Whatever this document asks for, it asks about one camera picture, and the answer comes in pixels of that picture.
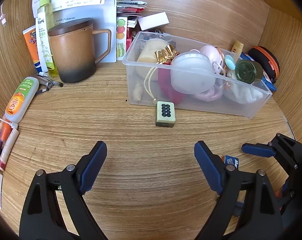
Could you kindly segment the white drawstring cloth pouch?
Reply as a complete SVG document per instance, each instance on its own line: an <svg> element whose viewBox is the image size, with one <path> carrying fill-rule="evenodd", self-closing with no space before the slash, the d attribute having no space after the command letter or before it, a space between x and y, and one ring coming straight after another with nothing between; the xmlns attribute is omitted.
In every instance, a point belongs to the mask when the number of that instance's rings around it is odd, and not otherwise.
<svg viewBox="0 0 302 240"><path fill-rule="evenodd" d="M243 105L257 102L264 97L262 92L250 85L240 85L231 81L225 83L223 94L227 99Z"/></svg>

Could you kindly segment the orange sunscreen tube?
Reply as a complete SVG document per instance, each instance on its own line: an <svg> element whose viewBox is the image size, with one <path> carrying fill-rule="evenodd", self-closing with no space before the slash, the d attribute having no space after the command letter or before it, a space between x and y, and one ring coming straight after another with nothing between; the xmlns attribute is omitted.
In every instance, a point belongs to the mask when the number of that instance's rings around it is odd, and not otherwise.
<svg viewBox="0 0 302 240"><path fill-rule="evenodd" d="M26 42L27 49L30 53L33 65L38 73L42 72L42 65L39 60L36 39L36 26L33 25L23 31L23 37Z"/></svg>

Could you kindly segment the mahjong tile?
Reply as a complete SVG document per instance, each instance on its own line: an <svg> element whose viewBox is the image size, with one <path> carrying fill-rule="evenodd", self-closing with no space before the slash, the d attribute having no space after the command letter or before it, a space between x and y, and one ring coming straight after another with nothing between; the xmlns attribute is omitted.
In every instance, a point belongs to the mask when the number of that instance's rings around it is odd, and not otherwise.
<svg viewBox="0 0 302 240"><path fill-rule="evenodd" d="M156 126L172 128L175 120L174 103L158 101L156 104Z"/></svg>

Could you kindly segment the metal nail clippers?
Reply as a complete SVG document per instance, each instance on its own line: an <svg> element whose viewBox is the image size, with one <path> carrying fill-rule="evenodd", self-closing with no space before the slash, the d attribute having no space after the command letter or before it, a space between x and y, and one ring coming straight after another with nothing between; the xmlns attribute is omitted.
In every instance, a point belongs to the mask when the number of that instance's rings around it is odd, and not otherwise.
<svg viewBox="0 0 302 240"><path fill-rule="evenodd" d="M53 80L49 74L45 72L39 72L37 74L33 74L33 77L37 78L39 81L39 84L41 86L44 86L44 88L40 88L37 92L36 95L42 94L44 92L47 92L51 90L53 87L63 87L63 83L59 81Z"/></svg>

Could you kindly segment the stack of booklets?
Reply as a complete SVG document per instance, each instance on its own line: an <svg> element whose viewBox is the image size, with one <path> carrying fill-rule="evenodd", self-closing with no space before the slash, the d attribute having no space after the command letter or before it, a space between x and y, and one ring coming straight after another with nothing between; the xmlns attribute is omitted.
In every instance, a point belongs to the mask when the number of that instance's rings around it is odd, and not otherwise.
<svg viewBox="0 0 302 240"><path fill-rule="evenodd" d="M116 0L116 2L118 26L135 28L148 3L135 0Z"/></svg>

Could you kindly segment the white round lidded jar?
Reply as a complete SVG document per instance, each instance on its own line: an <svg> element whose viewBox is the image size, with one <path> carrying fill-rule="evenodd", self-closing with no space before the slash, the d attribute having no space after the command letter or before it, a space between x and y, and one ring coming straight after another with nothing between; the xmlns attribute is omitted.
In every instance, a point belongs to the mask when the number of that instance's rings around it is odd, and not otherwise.
<svg viewBox="0 0 302 240"><path fill-rule="evenodd" d="M211 89L215 82L212 63L201 53L182 53L171 62L171 84L179 93L200 94Z"/></svg>

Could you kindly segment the black orange zip case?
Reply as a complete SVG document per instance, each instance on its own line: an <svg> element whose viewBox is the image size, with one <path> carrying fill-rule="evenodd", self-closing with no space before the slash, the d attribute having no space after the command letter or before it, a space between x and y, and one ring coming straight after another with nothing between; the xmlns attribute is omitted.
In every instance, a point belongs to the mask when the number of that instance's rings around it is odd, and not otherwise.
<svg viewBox="0 0 302 240"><path fill-rule="evenodd" d="M263 46L254 46L248 55L262 66L271 82L275 83L280 75L280 64L273 53Z"/></svg>

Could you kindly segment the yellow small lotion bottle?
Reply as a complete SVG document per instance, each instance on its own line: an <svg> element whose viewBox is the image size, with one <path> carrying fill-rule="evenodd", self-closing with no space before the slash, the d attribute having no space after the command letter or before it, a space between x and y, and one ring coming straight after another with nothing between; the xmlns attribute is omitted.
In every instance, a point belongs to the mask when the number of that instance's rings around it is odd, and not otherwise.
<svg viewBox="0 0 302 240"><path fill-rule="evenodd" d="M239 41L235 41L235 43L233 44L231 52L234 53L233 60L235 61L235 63L239 60L243 48L244 44Z"/></svg>

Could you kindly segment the teal silicone tube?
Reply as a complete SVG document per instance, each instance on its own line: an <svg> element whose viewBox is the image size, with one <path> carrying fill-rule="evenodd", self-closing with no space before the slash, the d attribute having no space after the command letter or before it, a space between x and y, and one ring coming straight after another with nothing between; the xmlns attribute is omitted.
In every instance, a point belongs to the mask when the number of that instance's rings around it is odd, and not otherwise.
<svg viewBox="0 0 302 240"><path fill-rule="evenodd" d="M225 65L227 66L227 68L229 68L230 70L235 70L236 64L231 55L225 55L224 61L225 61Z"/></svg>

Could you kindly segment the brown ceramic lidded mug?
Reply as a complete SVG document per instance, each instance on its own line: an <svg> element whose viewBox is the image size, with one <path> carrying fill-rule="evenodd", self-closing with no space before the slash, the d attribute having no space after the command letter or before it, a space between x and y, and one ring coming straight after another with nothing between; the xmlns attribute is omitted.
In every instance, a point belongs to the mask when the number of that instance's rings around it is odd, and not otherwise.
<svg viewBox="0 0 302 240"><path fill-rule="evenodd" d="M106 34L106 50L95 56L94 35ZM62 82L76 83L92 76L97 64L111 52L110 29L93 27L92 18L80 18L48 30L50 49Z"/></svg>

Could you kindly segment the cream slime plastic jar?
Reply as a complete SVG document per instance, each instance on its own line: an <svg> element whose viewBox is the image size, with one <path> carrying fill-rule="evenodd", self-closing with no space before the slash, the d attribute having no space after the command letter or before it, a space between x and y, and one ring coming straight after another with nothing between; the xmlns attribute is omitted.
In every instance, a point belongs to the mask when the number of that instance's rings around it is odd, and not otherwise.
<svg viewBox="0 0 302 240"><path fill-rule="evenodd" d="M169 45L167 41L159 38L152 38L148 40L147 42L145 42L142 52L137 59L137 62L157 63L158 59L155 52L164 49L167 45ZM150 70L151 68L148 67L135 67L135 71L142 78L145 78L148 71Z"/></svg>

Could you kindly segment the blue Max staple box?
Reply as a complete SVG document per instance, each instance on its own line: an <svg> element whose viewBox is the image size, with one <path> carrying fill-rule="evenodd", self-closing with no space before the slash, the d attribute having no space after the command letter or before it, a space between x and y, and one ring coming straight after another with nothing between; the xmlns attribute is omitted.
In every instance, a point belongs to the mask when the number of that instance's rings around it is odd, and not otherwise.
<svg viewBox="0 0 302 240"><path fill-rule="evenodd" d="M239 167L239 159L233 156L229 156L229 155L224 155L223 157L223 162L226 165L232 165L235 168Z"/></svg>

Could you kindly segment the spiral seashell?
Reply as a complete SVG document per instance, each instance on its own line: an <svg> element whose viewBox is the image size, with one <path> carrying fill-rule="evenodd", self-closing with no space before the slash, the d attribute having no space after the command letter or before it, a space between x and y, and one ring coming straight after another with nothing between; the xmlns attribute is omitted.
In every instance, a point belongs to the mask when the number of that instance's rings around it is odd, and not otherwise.
<svg viewBox="0 0 302 240"><path fill-rule="evenodd" d="M142 85L137 82L133 89L133 100L135 102L140 102L142 100L143 88Z"/></svg>

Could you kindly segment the white cardboard box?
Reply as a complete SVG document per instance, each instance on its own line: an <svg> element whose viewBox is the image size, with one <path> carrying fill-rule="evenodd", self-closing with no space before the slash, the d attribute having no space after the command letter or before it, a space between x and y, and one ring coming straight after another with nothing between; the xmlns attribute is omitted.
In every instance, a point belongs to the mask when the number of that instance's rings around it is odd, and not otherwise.
<svg viewBox="0 0 302 240"><path fill-rule="evenodd" d="M157 14L140 17L138 19L138 23L141 31L146 31L169 24L169 19L165 12L160 12Z"/></svg>

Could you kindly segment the pink round compact case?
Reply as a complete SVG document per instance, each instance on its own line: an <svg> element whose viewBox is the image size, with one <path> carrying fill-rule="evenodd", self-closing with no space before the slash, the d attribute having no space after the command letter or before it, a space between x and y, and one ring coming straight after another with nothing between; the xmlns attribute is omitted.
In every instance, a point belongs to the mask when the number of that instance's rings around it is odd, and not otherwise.
<svg viewBox="0 0 302 240"><path fill-rule="evenodd" d="M200 53L207 56L212 63L213 70L216 74L223 74L224 58L219 50L211 45L205 45L200 48Z"/></svg>

